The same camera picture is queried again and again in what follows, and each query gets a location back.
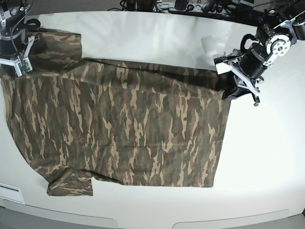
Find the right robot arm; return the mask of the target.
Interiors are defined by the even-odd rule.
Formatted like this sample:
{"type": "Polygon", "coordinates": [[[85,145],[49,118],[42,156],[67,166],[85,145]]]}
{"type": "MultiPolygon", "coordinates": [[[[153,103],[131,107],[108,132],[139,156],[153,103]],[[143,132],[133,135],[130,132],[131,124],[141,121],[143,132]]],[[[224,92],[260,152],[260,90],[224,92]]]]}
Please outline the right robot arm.
{"type": "Polygon", "coordinates": [[[31,12],[34,1],[2,0],[0,2],[0,64],[12,67],[17,77],[32,71],[30,50],[36,40],[32,35],[23,38],[30,28],[40,27],[40,22],[24,22],[31,12]]]}

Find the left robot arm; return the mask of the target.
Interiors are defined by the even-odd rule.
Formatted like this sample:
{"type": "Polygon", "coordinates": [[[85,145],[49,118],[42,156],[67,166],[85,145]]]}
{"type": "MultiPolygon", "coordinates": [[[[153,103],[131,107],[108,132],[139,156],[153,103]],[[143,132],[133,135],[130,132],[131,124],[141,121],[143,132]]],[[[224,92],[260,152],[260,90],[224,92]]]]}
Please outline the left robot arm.
{"type": "Polygon", "coordinates": [[[258,84],[262,74],[275,60],[287,54],[291,46],[305,39],[305,2],[294,0],[286,6],[270,9],[259,19],[256,34],[246,34],[239,49],[213,56],[218,74],[228,74],[222,99],[231,101],[251,94],[254,105],[260,104],[258,84]]]}

